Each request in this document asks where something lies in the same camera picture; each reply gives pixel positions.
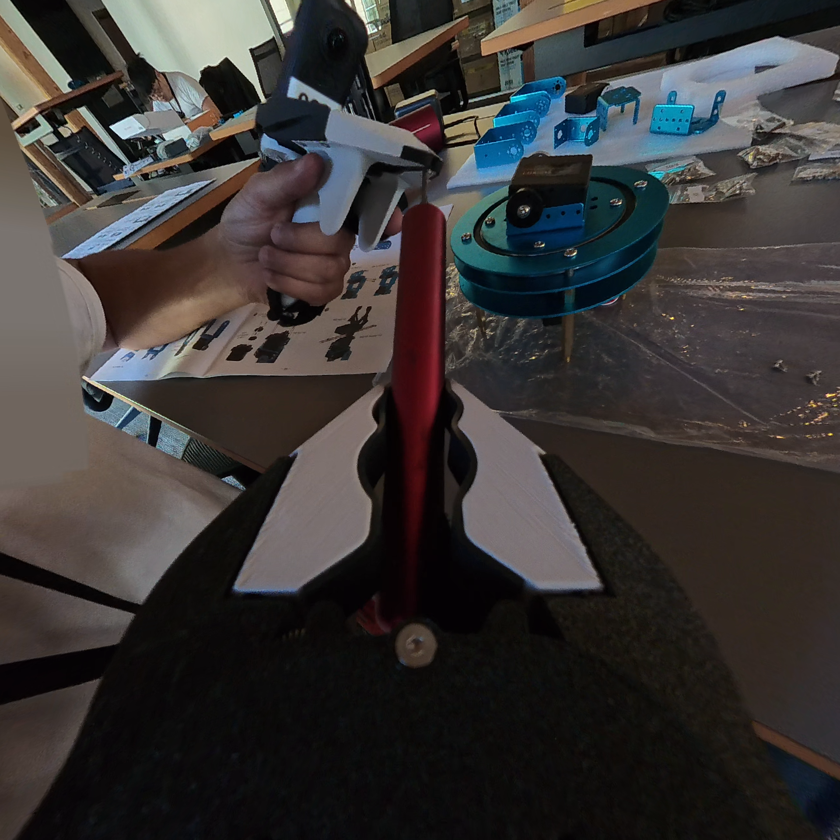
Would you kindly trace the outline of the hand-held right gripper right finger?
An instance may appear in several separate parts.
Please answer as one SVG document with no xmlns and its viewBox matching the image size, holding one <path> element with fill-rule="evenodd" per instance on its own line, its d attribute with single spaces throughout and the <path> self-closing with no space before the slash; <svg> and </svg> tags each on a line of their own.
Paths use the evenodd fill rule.
<svg viewBox="0 0 840 840">
<path fill-rule="evenodd" d="M 541 447 L 462 385 L 447 384 L 446 407 L 446 595 L 458 618 L 522 596 L 603 594 Z"/>
</svg>

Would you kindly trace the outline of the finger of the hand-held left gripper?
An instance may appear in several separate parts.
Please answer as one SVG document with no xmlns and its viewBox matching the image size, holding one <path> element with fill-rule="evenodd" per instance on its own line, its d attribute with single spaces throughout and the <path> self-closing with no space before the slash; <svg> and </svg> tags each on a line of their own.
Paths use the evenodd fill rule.
<svg viewBox="0 0 840 840">
<path fill-rule="evenodd" d="M 329 142 L 361 151 L 394 172 L 430 172 L 443 168 L 441 158 L 415 134 L 349 112 L 330 112 Z"/>
</svg>

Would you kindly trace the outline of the red screwdriver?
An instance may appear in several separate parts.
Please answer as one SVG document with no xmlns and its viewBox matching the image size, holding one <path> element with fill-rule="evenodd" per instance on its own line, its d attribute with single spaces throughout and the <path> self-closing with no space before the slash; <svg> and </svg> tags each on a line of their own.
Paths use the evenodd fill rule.
<svg viewBox="0 0 840 840">
<path fill-rule="evenodd" d="M 384 636 L 421 612 L 445 540 L 447 219 L 423 199 L 404 213 L 390 377 L 375 408 L 381 495 L 374 497 L 371 597 L 358 624 Z"/>
</svg>

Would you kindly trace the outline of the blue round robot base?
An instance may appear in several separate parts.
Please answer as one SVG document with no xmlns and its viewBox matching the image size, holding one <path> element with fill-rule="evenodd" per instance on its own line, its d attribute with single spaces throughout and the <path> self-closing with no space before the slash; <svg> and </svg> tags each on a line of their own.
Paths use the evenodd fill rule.
<svg viewBox="0 0 840 840">
<path fill-rule="evenodd" d="M 626 294 L 652 267 L 669 193 L 653 175 L 593 165 L 590 154 L 536 153 L 509 186 L 457 222 L 451 249 L 466 299 L 515 319 L 563 325 Z"/>
</svg>

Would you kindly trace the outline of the person's left forearm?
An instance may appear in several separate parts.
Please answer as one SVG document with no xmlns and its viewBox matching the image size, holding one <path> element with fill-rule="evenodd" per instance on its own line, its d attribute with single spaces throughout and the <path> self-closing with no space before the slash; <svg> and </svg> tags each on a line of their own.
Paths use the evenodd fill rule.
<svg viewBox="0 0 840 840">
<path fill-rule="evenodd" d="M 265 302 L 268 276 L 258 261 L 235 258 L 205 235 L 169 249 L 105 251 L 70 265 L 97 292 L 107 344 L 138 350 L 176 340 L 251 302 Z"/>
</svg>

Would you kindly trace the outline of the background wooden desk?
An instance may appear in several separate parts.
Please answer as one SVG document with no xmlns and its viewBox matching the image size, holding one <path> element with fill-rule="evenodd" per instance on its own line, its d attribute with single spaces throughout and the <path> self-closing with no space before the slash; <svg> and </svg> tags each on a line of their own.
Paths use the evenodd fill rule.
<svg viewBox="0 0 840 840">
<path fill-rule="evenodd" d="M 524 49 L 535 40 L 632 12 L 655 1 L 533 1 L 480 43 L 483 56 Z"/>
<path fill-rule="evenodd" d="M 395 83 L 410 67 L 432 55 L 437 49 L 451 44 L 468 26 L 469 17 L 459 17 L 398 44 L 368 53 L 364 60 L 372 88 L 381 89 Z"/>
</svg>

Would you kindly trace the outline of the neighbouring grey desk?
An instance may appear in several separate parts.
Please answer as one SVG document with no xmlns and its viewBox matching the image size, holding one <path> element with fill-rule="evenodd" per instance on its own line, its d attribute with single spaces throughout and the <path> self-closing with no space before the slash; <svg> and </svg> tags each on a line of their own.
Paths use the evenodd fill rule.
<svg viewBox="0 0 840 840">
<path fill-rule="evenodd" d="M 182 240 L 187 241 L 217 223 L 226 204 L 258 168 L 259 160 L 252 159 L 208 171 L 142 182 L 118 191 L 119 196 L 130 192 L 135 192 L 135 195 L 131 196 L 129 201 L 113 206 L 102 206 L 108 198 L 100 196 L 48 225 L 53 253 L 63 256 L 99 230 L 117 222 L 135 208 L 144 206 L 156 195 L 193 183 L 210 181 L 202 190 L 194 192 L 166 213 L 139 228 L 114 248 L 149 250 L 162 247 L 165 243 L 172 245 Z"/>
</svg>

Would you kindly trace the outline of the dark grey desk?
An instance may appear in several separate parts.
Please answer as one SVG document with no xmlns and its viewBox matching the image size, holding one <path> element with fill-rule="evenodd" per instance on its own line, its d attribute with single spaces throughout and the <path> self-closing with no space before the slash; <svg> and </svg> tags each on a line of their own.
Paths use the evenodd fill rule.
<svg viewBox="0 0 840 840">
<path fill-rule="evenodd" d="M 759 171 L 757 195 L 675 206 L 663 246 L 838 242 L 838 184 Z M 108 383 L 118 399 L 267 468 L 372 375 Z M 838 763 L 838 473 L 756 455 L 510 418 L 651 544 L 721 643 L 760 733 Z"/>
</svg>

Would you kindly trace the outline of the printed instruction manual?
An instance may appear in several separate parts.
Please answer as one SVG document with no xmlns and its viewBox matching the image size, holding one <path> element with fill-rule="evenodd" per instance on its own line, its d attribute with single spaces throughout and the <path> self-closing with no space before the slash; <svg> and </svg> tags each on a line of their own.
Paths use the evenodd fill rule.
<svg viewBox="0 0 840 840">
<path fill-rule="evenodd" d="M 401 238 L 388 238 L 370 252 L 354 247 L 342 294 L 308 323 L 284 326 L 269 320 L 266 306 L 243 307 L 177 341 L 120 349 L 90 379 L 380 373 L 392 357 Z"/>
</svg>

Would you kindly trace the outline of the black servo motor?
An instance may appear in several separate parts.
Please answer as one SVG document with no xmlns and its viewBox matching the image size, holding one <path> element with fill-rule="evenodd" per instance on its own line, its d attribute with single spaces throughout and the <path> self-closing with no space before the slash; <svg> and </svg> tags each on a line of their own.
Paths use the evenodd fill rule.
<svg viewBox="0 0 840 840">
<path fill-rule="evenodd" d="M 599 97 L 607 87 L 608 82 L 596 81 L 567 91 L 563 103 L 565 113 L 577 117 L 595 112 Z"/>
</svg>

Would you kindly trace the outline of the printed paper sheet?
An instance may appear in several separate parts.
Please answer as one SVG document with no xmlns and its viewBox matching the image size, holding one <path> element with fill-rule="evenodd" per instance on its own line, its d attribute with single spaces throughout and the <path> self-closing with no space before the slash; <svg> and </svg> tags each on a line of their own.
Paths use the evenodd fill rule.
<svg viewBox="0 0 840 840">
<path fill-rule="evenodd" d="M 77 247 L 66 252 L 61 258 L 81 259 L 110 249 L 214 182 L 214 178 L 194 182 L 188 185 L 174 187 L 162 194 L 154 196 L 146 204 L 132 210 L 131 213 L 103 228 Z"/>
</svg>

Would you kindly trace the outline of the large clear plastic bag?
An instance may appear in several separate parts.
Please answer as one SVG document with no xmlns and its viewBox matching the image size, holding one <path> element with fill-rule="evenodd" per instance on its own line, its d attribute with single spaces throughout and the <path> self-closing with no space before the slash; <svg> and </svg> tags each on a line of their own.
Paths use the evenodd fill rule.
<svg viewBox="0 0 840 840">
<path fill-rule="evenodd" d="M 663 248 L 574 317 L 570 361 L 561 327 L 479 326 L 458 280 L 449 266 L 447 373 L 499 413 L 838 471 L 838 243 Z"/>
</svg>

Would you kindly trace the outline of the large blue U bracket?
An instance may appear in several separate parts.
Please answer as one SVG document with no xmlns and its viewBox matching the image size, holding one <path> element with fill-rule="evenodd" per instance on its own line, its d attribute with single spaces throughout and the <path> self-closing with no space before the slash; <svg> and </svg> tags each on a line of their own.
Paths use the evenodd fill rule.
<svg viewBox="0 0 840 840">
<path fill-rule="evenodd" d="M 547 111 L 552 101 L 562 99 L 566 88 L 567 81 L 564 77 L 546 77 L 525 83 L 511 94 L 510 101 L 540 100 L 542 104 L 539 107 Z"/>
<path fill-rule="evenodd" d="M 494 128 L 506 128 L 510 126 L 526 128 L 521 129 L 525 134 L 535 136 L 541 117 L 535 106 L 523 101 L 510 101 L 502 107 L 493 119 Z"/>
<path fill-rule="evenodd" d="M 493 127 L 474 145 L 474 159 L 478 170 L 518 163 L 524 155 L 523 129 L 530 122 L 518 122 Z"/>
</svg>

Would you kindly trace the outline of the blue claw-shaped bracket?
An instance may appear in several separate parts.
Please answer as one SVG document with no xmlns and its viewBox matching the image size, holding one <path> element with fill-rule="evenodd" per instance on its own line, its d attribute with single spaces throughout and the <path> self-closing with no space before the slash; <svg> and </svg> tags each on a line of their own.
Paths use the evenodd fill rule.
<svg viewBox="0 0 840 840">
<path fill-rule="evenodd" d="M 633 124 L 636 125 L 639 117 L 641 98 L 641 91 L 632 86 L 621 86 L 603 90 L 597 99 L 596 105 L 600 131 L 605 132 L 607 130 L 610 109 L 619 108 L 621 113 L 624 113 L 626 106 L 631 103 L 634 105 Z"/>
</svg>

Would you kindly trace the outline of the blue perforated U bracket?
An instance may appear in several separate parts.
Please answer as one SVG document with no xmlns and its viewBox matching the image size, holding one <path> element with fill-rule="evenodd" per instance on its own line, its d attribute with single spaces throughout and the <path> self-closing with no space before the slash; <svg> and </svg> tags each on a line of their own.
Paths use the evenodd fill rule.
<svg viewBox="0 0 840 840">
<path fill-rule="evenodd" d="M 695 116 L 694 105 L 677 103 L 677 91 L 672 90 L 668 93 L 665 103 L 654 106 L 649 132 L 679 136 L 704 133 L 718 123 L 720 107 L 725 99 L 726 91 L 719 90 L 713 100 L 709 117 L 702 119 Z"/>
</svg>

